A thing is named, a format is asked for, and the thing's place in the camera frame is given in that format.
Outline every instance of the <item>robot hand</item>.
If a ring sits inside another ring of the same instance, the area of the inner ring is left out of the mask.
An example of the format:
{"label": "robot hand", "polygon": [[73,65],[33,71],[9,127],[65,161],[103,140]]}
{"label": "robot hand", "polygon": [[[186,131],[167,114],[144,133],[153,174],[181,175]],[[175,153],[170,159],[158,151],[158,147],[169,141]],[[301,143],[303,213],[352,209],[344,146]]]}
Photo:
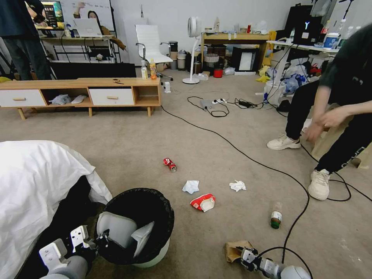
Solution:
{"label": "robot hand", "polygon": [[257,250],[243,248],[240,262],[249,271],[260,270],[262,274],[271,279],[311,279],[310,275],[302,268],[293,265],[285,266],[272,260],[258,257]]}

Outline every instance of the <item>bottle cap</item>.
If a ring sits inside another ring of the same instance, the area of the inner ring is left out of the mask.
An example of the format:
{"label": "bottle cap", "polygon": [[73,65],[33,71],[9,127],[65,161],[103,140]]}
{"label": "bottle cap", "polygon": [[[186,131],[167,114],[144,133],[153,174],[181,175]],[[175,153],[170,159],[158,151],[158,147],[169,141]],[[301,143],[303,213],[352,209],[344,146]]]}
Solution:
{"label": "bottle cap", "polygon": [[278,229],[280,226],[280,223],[276,222],[276,221],[271,221],[271,227],[274,228],[274,229]]}

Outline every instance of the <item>whiteboard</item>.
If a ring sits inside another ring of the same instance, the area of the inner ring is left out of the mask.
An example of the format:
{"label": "whiteboard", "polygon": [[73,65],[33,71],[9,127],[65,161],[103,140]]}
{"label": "whiteboard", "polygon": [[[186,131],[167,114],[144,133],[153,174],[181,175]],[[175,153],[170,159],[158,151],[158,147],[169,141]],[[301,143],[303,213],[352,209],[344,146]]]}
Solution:
{"label": "whiteboard", "polygon": [[[72,28],[76,28],[74,24],[74,12],[78,5],[77,0],[59,0],[61,2],[63,19],[66,23],[69,23]],[[81,1],[85,3],[85,7],[80,9],[80,17],[88,18],[88,12],[95,11],[99,17],[102,26],[105,26],[108,30],[114,30],[114,23],[112,21],[110,0],[88,0]]]}

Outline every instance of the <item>white office chair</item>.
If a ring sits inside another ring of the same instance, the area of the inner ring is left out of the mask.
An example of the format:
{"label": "white office chair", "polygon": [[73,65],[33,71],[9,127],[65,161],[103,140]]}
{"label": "white office chair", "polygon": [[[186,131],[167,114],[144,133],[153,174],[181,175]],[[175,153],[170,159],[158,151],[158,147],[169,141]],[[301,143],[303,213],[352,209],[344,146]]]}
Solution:
{"label": "white office chair", "polygon": [[[170,57],[162,55],[160,52],[160,45],[166,44],[168,45],[170,56],[171,45],[166,42],[160,42],[157,25],[136,24],[136,32],[138,39],[138,43],[136,43],[136,46],[138,46],[138,55],[143,60],[147,60],[148,62],[150,62],[151,59],[153,59],[155,64],[168,63],[173,61]],[[160,74],[158,72],[156,73],[156,75],[159,77],[168,77],[171,81],[173,80],[171,76]]]}

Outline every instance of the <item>drawer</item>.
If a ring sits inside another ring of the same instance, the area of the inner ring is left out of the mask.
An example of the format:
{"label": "drawer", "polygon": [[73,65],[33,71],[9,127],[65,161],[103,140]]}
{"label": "drawer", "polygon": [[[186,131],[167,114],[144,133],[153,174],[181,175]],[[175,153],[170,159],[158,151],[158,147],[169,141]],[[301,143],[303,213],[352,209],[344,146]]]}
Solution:
{"label": "drawer", "polygon": [[94,105],[134,105],[132,88],[130,87],[89,87],[89,93]]}
{"label": "drawer", "polygon": [[39,89],[0,90],[0,107],[46,106]]}

